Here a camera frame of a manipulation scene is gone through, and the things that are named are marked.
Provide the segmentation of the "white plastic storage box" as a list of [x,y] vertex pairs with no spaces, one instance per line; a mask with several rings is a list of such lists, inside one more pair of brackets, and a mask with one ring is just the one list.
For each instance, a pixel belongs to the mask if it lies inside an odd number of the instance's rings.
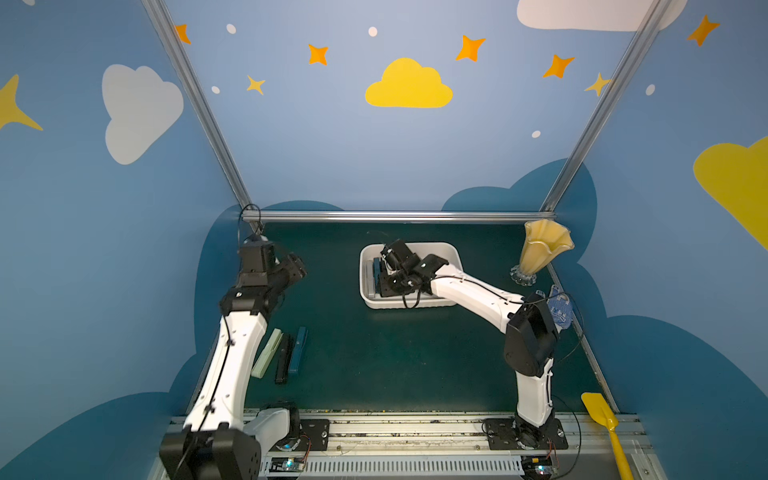
[[[408,248],[424,258],[428,254],[435,254],[446,259],[450,264],[457,268],[462,268],[462,263],[457,249],[446,242],[407,242]],[[375,274],[374,262],[381,259],[381,251],[384,244],[370,244],[365,246],[359,257],[359,293],[364,303],[371,309],[405,309],[412,307],[417,300],[416,293],[410,293],[405,296],[406,302],[403,302],[401,296],[382,297],[376,291],[375,283],[378,276]]]

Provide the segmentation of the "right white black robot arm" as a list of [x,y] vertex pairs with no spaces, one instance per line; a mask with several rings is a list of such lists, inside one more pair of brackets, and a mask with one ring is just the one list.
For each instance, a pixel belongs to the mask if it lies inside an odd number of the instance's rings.
[[416,308],[423,295],[439,297],[503,333],[503,356],[516,375],[514,441],[523,449],[543,449],[556,442],[552,368],[561,328],[545,297],[522,297],[493,287],[444,257],[418,255],[401,239],[384,245],[374,257],[371,280],[375,293],[399,298],[405,309]]

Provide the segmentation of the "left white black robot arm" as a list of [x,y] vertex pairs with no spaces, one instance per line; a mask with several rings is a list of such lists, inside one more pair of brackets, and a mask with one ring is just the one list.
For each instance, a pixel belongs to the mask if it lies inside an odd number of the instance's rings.
[[285,291],[305,277],[300,257],[279,256],[261,234],[238,249],[237,280],[219,303],[220,331],[208,372],[183,427],[164,436],[159,458],[171,479],[255,479],[274,447],[296,449],[300,415],[292,402],[244,419],[247,387],[258,347]]

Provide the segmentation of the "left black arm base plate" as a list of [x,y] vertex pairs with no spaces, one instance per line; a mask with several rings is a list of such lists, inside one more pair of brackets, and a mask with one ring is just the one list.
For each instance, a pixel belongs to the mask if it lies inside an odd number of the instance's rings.
[[329,430],[330,421],[327,419],[300,420],[299,426],[291,428],[275,448],[282,452],[324,452],[328,449]]

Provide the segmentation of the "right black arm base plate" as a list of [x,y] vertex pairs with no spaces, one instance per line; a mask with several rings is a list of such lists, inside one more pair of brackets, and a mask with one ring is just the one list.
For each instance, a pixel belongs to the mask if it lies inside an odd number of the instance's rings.
[[541,427],[518,418],[487,418],[482,422],[491,450],[567,450],[562,423],[555,417]]

